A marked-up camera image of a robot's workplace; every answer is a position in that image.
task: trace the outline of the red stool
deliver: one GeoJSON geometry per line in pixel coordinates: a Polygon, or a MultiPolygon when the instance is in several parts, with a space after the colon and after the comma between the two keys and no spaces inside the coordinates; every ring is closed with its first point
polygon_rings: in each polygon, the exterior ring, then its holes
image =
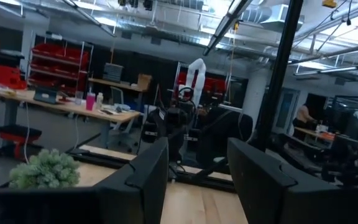
{"type": "MultiPolygon", "coordinates": [[[[0,138],[3,140],[15,142],[16,146],[14,148],[14,157],[16,159],[22,159],[20,154],[20,148],[25,143],[25,139],[27,137],[27,128],[28,127],[17,124],[0,127],[0,138]]],[[[38,140],[41,134],[41,131],[34,128],[30,128],[30,134],[27,143],[30,144],[33,141],[38,140]]]]}

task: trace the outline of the wooden desk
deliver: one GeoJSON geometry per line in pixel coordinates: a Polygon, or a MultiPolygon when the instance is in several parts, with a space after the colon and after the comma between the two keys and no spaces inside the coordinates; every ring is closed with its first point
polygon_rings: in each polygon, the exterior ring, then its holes
{"type": "Polygon", "coordinates": [[[100,113],[96,109],[92,111],[86,110],[85,105],[76,105],[74,102],[53,105],[50,103],[44,103],[41,101],[34,100],[33,99],[34,94],[35,91],[29,91],[29,90],[16,91],[16,95],[9,95],[5,92],[0,92],[0,97],[6,99],[4,125],[16,124],[17,107],[19,106],[19,102],[26,102],[33,105],[43,106],[46,108],[62,110],[69,113],[89,116],[92,118],[98,118],[101,124],[101,142],[105,144],[105,146],[107,147],[111,121],[117,123],[114,129],[119,130],[119,127],[122,123],[128,121],[133,122],[133,120],[140,115],[140,113],[137,111],[122,113],[119,115],[108,115],[108,114],[100,113]]]}
{"type": "Polygon", "coordinates": [[[313,130],[309,130],[309,129],[305,129],[305,128],[297,128],[295,127],[294,129],[298,130],[298,131],[301,131],[307,135],[310,135],[312,137],[315,137],[315,138],[320,138],[322,140],[325,140],[325,141],[333,141],[334,139],[333,138],[330,138],[328,136],[325,136],[323,134],[320,134],[320,133],[317,133],[316,131],[313,131],[313,130]]]}
{"type": "Polygon", "coordinates": [[[121,83],[110,82],[110,81],[101,80],[101,79],[98,79],[98,78],[89,78],[88,81],[90,83],[100,83],[100,84],[103,84],[103,85],[114,86],[114,87],[117,87],[117,88],[123,88],[123,89],[126,89],[126,90],[132,90],[132,91],[138,92],[137,106],[136,106],[137,111],[141,110],[142,102],[143,102],[143,93],[145,93],[145,92],[147,92],[149,90],[149,88],[142,89],[142,88],[139,88],[139,87],[133,87],[133,86],[124,85],[124,84],[121,84],[121,83]]]}
{"type": "MultiPolygon", "coordinates": [[[[113,151],[113,150],[101,149],[98,147],[93,147],[93,146],[88,146],[88,145],[83,145],[80,147],[80,149],[89,150],[89,152],[112,156],[112,157],[117,157],[117,158],[121,158],[121,159],[127,159],[127,160],[133,160],[136,157],[136,155],[127,154],[127,153],[123,153],[123,152],[117,152],[117,151],[113,151]]],[[[193,174],[196,174],[199,171],[201,171],[201,169],[195,168],[195,167],[183,166],[183,168],[186,170],[186,172],[193,173],[193,174]]],[[[213,172],[212,174],[209,175],[209,177],[214,177],[214,178],[218,178],[218,179],[222,179],[222,180],[232,180],[231,175],[222,174],[222,173],[218,173],[218,172],[213,172]]]]}
{"type": "MultiPolygon", "coordinates": [[[[84,146],[83,149],[108,156],[128,156],[121,152],[84,146]]],[[[92,186],[116,170],[91,164],[80,165],[78,186],[92,186]]],[[[241,224],[248,223],[236,194],[181,183],[169,183],[161,224],[241,224]]]]}
{"type": "Polygon", "coordinates": [[[124,85],[121,83],[116,83],[116,82],[111,82],[111,81],[107,81],[107,80],[102,80],[102,79],[98,79],[98,78],[89,78],[88,81],[93,82],[93,83],[99,83],[99,84],[103,84],[103,85],[108,85],[108,86],[114,86],[117,88],[123,88],[126,90],[133,90],[133,91],[138,91],[138,92],[147,92],[149,89],[141,89],[141,88],[137,88],[137,87],[133,87],[130,85],[124,85]]]}

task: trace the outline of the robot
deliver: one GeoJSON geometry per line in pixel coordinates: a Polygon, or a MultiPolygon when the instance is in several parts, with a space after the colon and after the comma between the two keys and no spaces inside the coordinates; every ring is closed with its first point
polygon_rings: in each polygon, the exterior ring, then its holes
{"type": "Polygon", "coordinates": [[[183,98],[185,92],[193,90],[191,101],[197,108],[200,103],[201,94],[203,93],[205,83],[205,63],[203,59],[199,58],[191,63],[187,70],[186,85],[179,85],[179,97],[183,98]],[[194,88],[192,87],[193,80],[195,77],[196,70],[198,70],[197,80],[194,88]]]}

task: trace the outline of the person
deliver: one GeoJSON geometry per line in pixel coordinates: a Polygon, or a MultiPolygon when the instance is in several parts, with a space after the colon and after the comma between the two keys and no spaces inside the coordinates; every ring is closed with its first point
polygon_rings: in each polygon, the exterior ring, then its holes
{"type": "MultiPolygon", "coordinates": [[[[292,125],[294,126],[294,128],[310,129],[311,124],[317,122],[317,120],[310,116],[309,107],[310,105],[305,103],[298,109],[298,111],[296,112],[296,118],[292,121],[292,125]]],[[[304,140],[306,134],[304,132],[294,129],[292,136],[304,140]]]]}

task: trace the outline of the green plant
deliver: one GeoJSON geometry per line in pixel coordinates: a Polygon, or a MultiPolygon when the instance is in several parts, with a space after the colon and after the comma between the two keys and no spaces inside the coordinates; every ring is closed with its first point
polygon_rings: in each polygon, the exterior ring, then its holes
{"type": "Polygon", "coordinates": [[[11,170],[9,184],[12,188],[59,188],[78,184],[80,163],[56,149],[42,149],[37,156],[31,156],[28,164],[19,164],[11,170]]]}

